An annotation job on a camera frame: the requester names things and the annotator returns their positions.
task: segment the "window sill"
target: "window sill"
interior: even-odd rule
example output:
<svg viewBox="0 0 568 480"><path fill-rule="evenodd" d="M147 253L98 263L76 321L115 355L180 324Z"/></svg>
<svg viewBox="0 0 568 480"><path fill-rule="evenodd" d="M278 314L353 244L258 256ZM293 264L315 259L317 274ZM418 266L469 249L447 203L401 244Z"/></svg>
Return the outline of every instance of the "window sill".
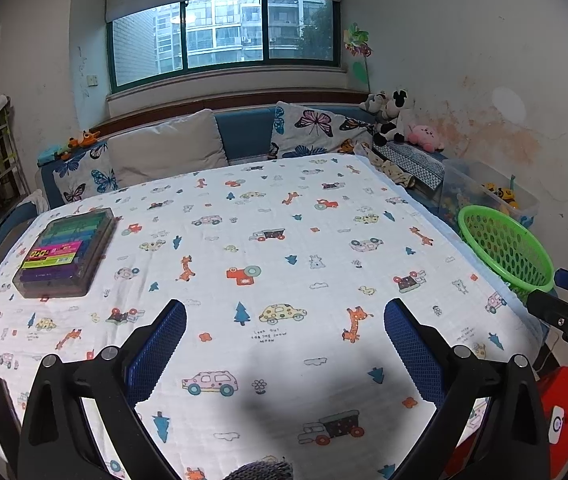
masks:
<svg viewBox="0 0 568 480"><path fill-rule="evenodd" d="M348 89L347 71L338 67L269 65L225 68L162 79L107 97L112 118L193 100L251 91Z"/></svg>

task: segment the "green plastic basket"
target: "green plastic basket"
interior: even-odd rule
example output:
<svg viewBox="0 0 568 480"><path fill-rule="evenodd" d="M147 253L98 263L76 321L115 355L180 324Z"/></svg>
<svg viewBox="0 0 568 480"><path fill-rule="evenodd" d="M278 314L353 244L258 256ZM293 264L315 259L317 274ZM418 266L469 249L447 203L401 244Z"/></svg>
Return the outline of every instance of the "green plastic basket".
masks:
<svg viewBox="0 0 568 480"><path fill-rule="evenodd" d="M509 283L520 300L533 290L548 292L554 286L553 263L525 227L490 207L467 205L458 213L464 241L481 260Z"/></svg>

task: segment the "window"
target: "window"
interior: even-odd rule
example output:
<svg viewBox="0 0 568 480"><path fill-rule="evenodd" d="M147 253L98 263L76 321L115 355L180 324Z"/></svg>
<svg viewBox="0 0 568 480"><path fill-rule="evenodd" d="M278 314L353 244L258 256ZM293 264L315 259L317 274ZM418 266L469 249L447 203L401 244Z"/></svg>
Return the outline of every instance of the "window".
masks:
<svg viewBox="0 0 568 480"><path fill-rule="evenodd" d="M339 27L331 0L189 0L142 10L109 23L112 90L235 64L338 66Z"/></svg>

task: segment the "sofa backrest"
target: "sofa backrest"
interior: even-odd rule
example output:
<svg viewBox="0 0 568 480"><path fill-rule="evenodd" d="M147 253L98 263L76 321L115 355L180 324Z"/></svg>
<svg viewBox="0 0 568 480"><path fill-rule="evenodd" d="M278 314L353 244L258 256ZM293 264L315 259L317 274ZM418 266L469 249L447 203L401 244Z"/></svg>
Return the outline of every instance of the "sofa backrest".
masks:
<svg viewBox="0 0 568 480"><path fill-rule="evenodd" d="M319 110L328 110L367 123L375 121L372 115L361 110L357 105L308 104L307 106ZM269 152L275 105L240 110L215 110L214 115L229 163L249 162L252 158L266 156ZM89 150L78 150L74 153L74 156L86 151ZM66 203L54 177L56 170L59 172L63 164L63 160L55 160L45 164L38 171L38 180L43 186L51 209Z"/></svg>

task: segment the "basket rim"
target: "basket rim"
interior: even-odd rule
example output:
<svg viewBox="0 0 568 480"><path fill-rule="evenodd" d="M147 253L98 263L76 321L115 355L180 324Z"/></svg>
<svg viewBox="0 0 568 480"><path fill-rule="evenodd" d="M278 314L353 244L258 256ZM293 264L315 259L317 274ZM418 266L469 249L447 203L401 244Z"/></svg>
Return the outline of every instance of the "basket rim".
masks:
<svg viewBox="0 0 568 480"><path fill-rule="evenodd" d="M522 235L523 237L528 238L530 243L534 246L535 250L546 260L546 262L548 263L548 266L550 268L550 278L544 285L533 285L531 283L527 283L527 282L523 281L522 279L518 278L517 276L515 276L514 274L512 274L508 270L504 269L504 267L501 266L498 262L493 260L493 258L491 258L491 256L490 256L490 254L488 254L481 247L481 245L479 243L477 243L475 238L473 238L473 235L468 230L468 227L466 227L465 219L466 219L466 216L468 216L468 215L481 214L481 213L484 213L484 212L487 212L488 216L499 216L499 217L501 217L505 221L505 223L510 224L510 226L513 228L513 230L515 232ZM471 248L474 250L475 254L477 254L477 256L479 256L480 259L485 264L487 264L489 267L491 267L491 269L493 269L494 272L496 272L501 277L503 277L503 279L506 280L507 282L509 282L511 285L516 286L518 288L521 288L523 290L526 290L527 292L532 292L533 290L541 290L542 292L548 292L549 290L551 290L554 287L554 285L555 285L554 279L553 279L554 267L553 267L553 262L551 261L550 256L548 255L548 253L546 252L546 250L542 246L542 244L539 242L539 240L537 238L535 238L535 236L528 229L526 229L524 226L519 224L519 222L516 222L510 216L505 215L504 213L497 211L497 209L493 209L491 207L486 207L486 206L483 206L483 205L467 205L467 206L464 206L458 213L458 225L459 225L459 230L461 232L461 235L464 238L464 241L466 241L466 243L468 243L471 246Z"/></svg>

